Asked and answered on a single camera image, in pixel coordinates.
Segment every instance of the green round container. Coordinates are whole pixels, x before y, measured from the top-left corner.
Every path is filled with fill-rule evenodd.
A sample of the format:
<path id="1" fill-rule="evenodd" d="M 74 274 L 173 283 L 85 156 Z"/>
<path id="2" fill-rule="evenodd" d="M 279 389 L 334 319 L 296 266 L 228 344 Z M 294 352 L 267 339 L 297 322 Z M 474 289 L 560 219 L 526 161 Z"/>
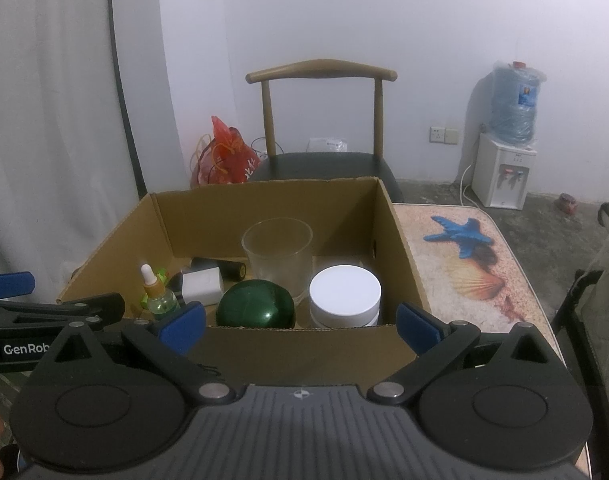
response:
<path id="1" fill-rule="evenodd" d="M 247 280 L 224 293 L 216 311 L 216 323 L 246 328 L 293 328 L 296 308 L 286 288 L 266 280 Z"/>

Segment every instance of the black chair seat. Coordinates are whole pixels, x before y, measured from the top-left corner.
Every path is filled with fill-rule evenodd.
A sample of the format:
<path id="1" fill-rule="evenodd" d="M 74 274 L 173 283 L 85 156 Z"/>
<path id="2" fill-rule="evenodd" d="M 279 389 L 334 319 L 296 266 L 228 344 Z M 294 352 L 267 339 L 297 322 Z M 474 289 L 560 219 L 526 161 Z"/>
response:
<path id="1" fill-rule="evenodd" d="M 282 153 L 265 160 L 249 180 L 332 180 L 360 176 L 380 178 L 391 201 L 404 202 L 389 165 L 371 153 Z"/>

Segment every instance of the scallop shell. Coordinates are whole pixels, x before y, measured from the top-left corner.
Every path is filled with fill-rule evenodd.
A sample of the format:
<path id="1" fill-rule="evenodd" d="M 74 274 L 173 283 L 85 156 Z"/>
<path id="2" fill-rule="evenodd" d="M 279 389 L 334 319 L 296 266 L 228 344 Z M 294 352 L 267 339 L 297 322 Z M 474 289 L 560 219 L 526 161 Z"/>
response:
<path id="1" fill-rule="evenodd" d="M 450 260 L 446 266 L 453 288 L 470 300 L 490 300 L 505 286 L 505 281 L 489 274 L 470 258 Z"/>

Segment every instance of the white jar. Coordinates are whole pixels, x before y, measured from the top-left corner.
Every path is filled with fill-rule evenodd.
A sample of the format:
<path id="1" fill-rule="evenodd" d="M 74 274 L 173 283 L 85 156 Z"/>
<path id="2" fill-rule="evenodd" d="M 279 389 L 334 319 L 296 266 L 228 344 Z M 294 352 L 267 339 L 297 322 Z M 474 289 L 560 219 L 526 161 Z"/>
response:
<path id="1" fill-rule="evenodd" d="M 318 328 L 376 325 L 381 296 L 382 287 L 372 272 L 351 265 L 328 267 L 309 286 L 311 320 Z"/>

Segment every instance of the chair backrest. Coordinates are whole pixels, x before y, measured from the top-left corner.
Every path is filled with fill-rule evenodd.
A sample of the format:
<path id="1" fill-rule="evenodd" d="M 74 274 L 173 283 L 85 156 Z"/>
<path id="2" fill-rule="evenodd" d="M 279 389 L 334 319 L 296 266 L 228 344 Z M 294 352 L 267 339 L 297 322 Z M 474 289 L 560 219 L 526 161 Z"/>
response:
<path id="1" fill-rule="evenodd" d="M 339 59 L 312 59 L 247 74 L 247 83 L 259 82 L 262 85 L 262 113 L 264 115 L 267 154 L 269 156 L 276 154 L 276 133 L 273 126 L 273 110 L 271 110 L 271 95 L 268 89 L 268 82 L 271 79 L 328 79 L 338 77 L 368 77 L 374 79 L 373 153 L 382 158 L 384 122 L 382 81 L 395 81 L 398 78 L 398 74 L 394 70 Z"/>

